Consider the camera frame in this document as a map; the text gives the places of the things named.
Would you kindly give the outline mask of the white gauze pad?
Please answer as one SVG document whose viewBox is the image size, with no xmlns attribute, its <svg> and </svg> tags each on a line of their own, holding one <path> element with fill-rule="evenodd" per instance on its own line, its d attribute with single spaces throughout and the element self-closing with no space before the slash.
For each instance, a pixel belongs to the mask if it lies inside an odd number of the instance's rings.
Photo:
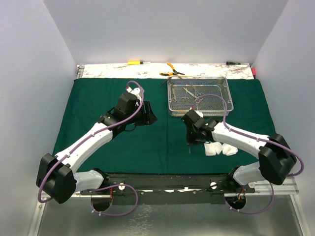
<svg viewBox="0 0 315 236">
<path fill-rule="evenodd" d="M 216 152 L 216 155 L 219 155 L 222 152 L 222 144 L 220 142 L 213 143 L 214 150 Z"/>
<path fill-rule="evenodd" d="M 204 143 L 205 155 L 206 156 L 215 156 L 216 150 L 213 143 Z"/>
<path fill-rule="evenodd" d="M 222 144 L 222 153 L 226 156 L 235 155 L 238 152 L 238 149 L 234 146 L 231 146 L 229 144 Z"/>
</svg>

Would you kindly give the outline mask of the white gauze pad top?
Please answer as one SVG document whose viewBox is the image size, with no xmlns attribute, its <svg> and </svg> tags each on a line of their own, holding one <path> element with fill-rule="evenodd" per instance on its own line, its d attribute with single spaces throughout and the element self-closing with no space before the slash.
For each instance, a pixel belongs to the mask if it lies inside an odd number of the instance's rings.
<svg viewBox="0 0 315 236">
<path fill-rule="evenodd" d="M 229 144 L 222 144 L 222 153 L 226 156 L 235 155 L 238 152 L 238 149 L 234 146 L 231 146 Z"/>
</svg>

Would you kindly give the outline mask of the dark green surgical cloth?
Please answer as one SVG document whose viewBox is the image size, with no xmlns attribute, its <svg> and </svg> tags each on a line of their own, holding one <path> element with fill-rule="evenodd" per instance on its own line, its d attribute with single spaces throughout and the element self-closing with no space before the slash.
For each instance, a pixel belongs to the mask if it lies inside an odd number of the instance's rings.
<svg viewBox="0 0 315 236">
<path fill-rule="evenodd" d="M 106 173 L 207 174 L 228 173 L 234 167 L 256 161 L 239 150 L 235 155 L 206 156 L 203 145 L 186 144 L 186 127 L 168 111 L 167 87 L 158 79 L 139 79 L 145 99 L 157 121 L 129 126 L 99 148 L 80 167 L 85 172 L 99 168 Z M 81 78 L 74 82 L 53 152 L 58 153 L 87 133 L 99 117 L 113 108 L 126 89 L 127 79 Z M 234 110 L 227 123 L 263 135 L 275 133 L 265 94 L 259 80 L 229 80 Z"/>
</svg>

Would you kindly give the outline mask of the steel mesh instrument tray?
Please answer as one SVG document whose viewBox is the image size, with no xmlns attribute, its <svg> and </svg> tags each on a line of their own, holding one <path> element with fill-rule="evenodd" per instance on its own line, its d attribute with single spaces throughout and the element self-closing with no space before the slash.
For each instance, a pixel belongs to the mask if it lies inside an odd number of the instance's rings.
<svg viewBox="0 0 315 236">
<path fill-rule="evenodd" d="M 191 108 L 206 117 L 223 116 L 234 110 L 225 77 L 170 76 L 167 79 L 168 108 L 173 117 L 181 117 Z"/>
</svg>

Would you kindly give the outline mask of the white gauze pad bottom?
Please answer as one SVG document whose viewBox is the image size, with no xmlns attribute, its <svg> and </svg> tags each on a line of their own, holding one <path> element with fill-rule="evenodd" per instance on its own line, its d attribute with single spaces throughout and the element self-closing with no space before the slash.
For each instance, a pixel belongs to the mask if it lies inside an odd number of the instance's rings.
<svg viewBox="0 0 315 236">
<path fill-rule="evenodd" d="M 204 143 L 205 155 L 206 156 L 215 156 L 216 150 L 213 143 Z"/>
</svg>

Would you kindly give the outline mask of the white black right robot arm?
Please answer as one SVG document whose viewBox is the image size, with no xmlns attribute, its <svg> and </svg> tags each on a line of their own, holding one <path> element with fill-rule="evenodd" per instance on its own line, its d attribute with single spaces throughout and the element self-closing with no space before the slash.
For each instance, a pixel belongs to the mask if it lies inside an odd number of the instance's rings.
<svg viewBox="0 0 315 236">
<path fill-rule="evenodd" d="M 238 192 L 250 182 L 264 180 L 281 185 L 297 162 L 296 155 L 280 134 L 251 133 L 229 126 L 224 120 L 205 119 L 194 110 L 189 110 L 181 120 L 187 128 L 188 145 L 197 145 L 202 141 L 224 143 L 257 159 L 252 164 L 235 167 L 223 182 L 225 191 Z"/>
</svg>

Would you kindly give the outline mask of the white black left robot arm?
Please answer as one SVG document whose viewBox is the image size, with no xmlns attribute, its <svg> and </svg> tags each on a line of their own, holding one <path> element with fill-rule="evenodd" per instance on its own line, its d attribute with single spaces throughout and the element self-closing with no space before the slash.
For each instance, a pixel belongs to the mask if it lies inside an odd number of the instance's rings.
<svg viewBox="0 0 315 236">
<path fill-rule="evenodd" d="M 93 127 L 74 144 L 55 156 L 44 155 L 39 164 L 36 186 L 62 204 L 74 192 L 93 189 L 98 194 L 108 190 L 109 182 L 101 171 L 78 172 L 80 166 L 100 147 L 134 126 L 151 125 L 157 117 L 140 88 L 128 88 L 117 105 L 102 115 Z"/>
</svg>

